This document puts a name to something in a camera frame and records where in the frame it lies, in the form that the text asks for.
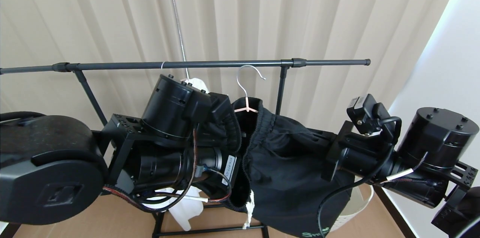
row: wooden floor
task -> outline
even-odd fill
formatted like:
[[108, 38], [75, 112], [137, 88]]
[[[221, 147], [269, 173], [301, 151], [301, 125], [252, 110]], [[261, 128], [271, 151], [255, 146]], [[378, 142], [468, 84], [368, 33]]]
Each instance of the wooden floor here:
[[[205, 209], [190, 220], [192, 229], [241, 226], [246, 215], [226, 208]], [[115, 196], [103, 196], [79, 215], [66, 221], [46, 225], [22, 225], [14, 238], [151, 238], [155, 225], [151, 214], [143, 213]], [[271, 238], [291, 238], [272, 228]], [[167, 213], [162, 231], [182, 231]], [[261, 238], [259, 229], [173, 236], [175, 238]], [[380, 199], [375, 195], [367, 208], [328, 238], [403, 238]]]

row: white hanger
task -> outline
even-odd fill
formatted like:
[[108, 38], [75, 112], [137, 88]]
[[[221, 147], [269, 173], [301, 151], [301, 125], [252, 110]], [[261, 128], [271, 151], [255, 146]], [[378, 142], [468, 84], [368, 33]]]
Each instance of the white hanger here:
[[256, 67], [254, 67], [254, 66], [252, 66], [252, 65], [243, 65], [243, 66], [241, 66], [241, 67], [238, 69], [238, 71], [237, 71], [237, 83], [238, 83], [238, 86], [240, 86], [240, 88], [242, 88], [242, 90], [245, 92], [245, 106], [246, 106], [246, 107], [245, 107], [245, 108], [236, 109], [235, 112], [241, 112], [241, 111], [250, 112], [250, 111], [252, 111], [252, 112], [258, 113], [257, 110], [250, 108], [250, 106], [248, 105], [247, 90], [245, 90], [245, 88], [243, 88], [243, 86], [240, 84], [240, 81], [239, 81], [240, 70], [242, 70], [244, 67], [252, 67], [253, 69], [255, 69], [255, 70], [257, 71], [257, 73], [259, 74], [259, 76], [260, 76], [262, 79], [266, 79], [266, 78], [264, 78], [264, 76], [262, 76], [262, 74], [260, 73], [260, 71], [259, 71]]

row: laundry basket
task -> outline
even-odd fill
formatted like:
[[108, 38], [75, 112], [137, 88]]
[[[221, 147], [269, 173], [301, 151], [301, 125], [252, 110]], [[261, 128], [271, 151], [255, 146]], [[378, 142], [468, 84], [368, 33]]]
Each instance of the laundry basket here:
[[366, 199], [363, 198], [362, 193], [360, 192], [360, 189], [358, 187], [354, 187], [352, 189], [350, 201], [346, 204], [345, 208], [340, 213], [340, 216], [338, 216], [338, 218], [336, 219], [335, 223], [331, 227], [331, 231], [340, 228], [341, 226], [343, 226], [343, 224], [348, 222], [358, 213], [363, 211], [365, 207], [367, 207], [368, 203], [372, 200], [374, 196], [374, 187], [369, 186], [369, 188], [370, 196]]

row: clothes rack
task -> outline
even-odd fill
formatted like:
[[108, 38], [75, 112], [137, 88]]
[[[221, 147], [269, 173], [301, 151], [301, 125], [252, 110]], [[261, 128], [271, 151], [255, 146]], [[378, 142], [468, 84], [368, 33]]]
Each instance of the clothes rack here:
[[[61, 62], [51, 66], [34, 66], [34, 67], [10, 67], [0, 69], [0, 75], [12, 74], [12, 73], [27, 73], [27, 72], [44, 72], [44, 71], [56, 71], [56, 72], [73, 72], [77, 77], [79, 83], [82, 85], [91, 105], [93, 106], [96, 114], [100, 118], [103, 125], [107, 124], [107, 119], [101, 110], [98, 101], [92, 92], [89, 83], [83, 70], [113, 70], [113, 69], [183, 69], [183, 68], [211, 68], [211, 67], [241, 67], [243, 65], [252, 65], [255, 67], [281, 67], [278, 95], [276, 101], [275, 114], [279, 115], [282, 107], [283, 90], [285, 88], [285, 81], [287, 79], [287, 70], [295, 67], [305, 66], [353, 66], [353, 65], [370, 65], [370, 59], [364, 60], [306, 60], [301, 58], [282, 59], [282, 60], [237, 60], [237, 61], [192, 61], [192, 62], [132, 62], [132, 63], [67, 63]], [[205, 205], [204, 208], [212, 209], [223, 207], [221, 204]], [[175, 236], [185, 234], [197, 234], [197, 233], [211, 233], [219, 231], [236, 231], [242, 229], [241, 226], [230, 228], [213, 228], [213, 229], [201, 229], [193, 231], [176, 231], [176, 232], [161, 232], [163, 218], [165, 213], [153, 213], [155, 218], [155, 227], [152, 233], [152, 238], [158, 238], [160, 236]], [[269, 238], [269, 230], [263, 223], [250, 226], [247, 229], [259, 228], [262, 231], [263, 238]]]

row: curtain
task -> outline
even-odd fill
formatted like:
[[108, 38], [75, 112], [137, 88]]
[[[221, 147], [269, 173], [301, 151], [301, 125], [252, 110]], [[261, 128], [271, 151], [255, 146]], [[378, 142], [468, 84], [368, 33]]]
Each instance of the curtain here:
[[[370, 66], [289, 69], [282, 115], [336, 132], [351, 98], [371, 93], [389, 107], [448, 0], [0, 0], [0, 66], [57, 62], [366, 59]], [[189, 69], [231, 101], [243, 96], [236, 68]], [[279, 68], [249, 68], [249, 96], [275, 111]], [[184, 69], [86, 71], [107, 119], [141, 116], [159, 74]], [[68, 115], [101, 129], [72, 73], [0, 77], [1, 112]]]

